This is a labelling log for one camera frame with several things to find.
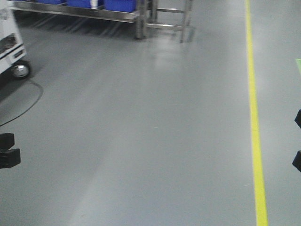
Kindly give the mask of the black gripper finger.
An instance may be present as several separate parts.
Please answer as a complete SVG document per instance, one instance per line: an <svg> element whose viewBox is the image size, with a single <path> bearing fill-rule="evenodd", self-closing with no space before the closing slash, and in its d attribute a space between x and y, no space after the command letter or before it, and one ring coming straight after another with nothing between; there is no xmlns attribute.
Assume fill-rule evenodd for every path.
<svg viewBox="0 0 301 226"><path fill-rule="evenodd" d="M0 151L0 168L10 169L21 163L21 151L19 148Z"/></svg>

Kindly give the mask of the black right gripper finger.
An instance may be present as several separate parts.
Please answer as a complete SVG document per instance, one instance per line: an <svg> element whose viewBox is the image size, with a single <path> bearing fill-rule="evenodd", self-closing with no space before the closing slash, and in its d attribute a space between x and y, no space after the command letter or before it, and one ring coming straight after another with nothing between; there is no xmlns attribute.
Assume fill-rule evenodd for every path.
<svg viewBox="0 0 301 226"><path fill-rule="evenodd" d="M301 172L301 150L299 150L292 162L292 165Z"/></svg>
<svg viewBox="0 0 301 226"><path fill-rule="evenodd" d="M294 121L301 128L301 109L297 112L297 115L296 115Z"/></svg>

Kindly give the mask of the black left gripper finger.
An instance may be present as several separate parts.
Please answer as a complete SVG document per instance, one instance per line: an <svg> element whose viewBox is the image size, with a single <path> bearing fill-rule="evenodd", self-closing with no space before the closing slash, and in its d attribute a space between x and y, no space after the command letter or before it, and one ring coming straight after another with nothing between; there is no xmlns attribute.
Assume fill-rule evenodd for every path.
<svg viewBox="0 0 301 226"><path fill-rule="evenodd" d="M15 135L13 133L0 134L0 148L10 149L15 145Z"/></svg>

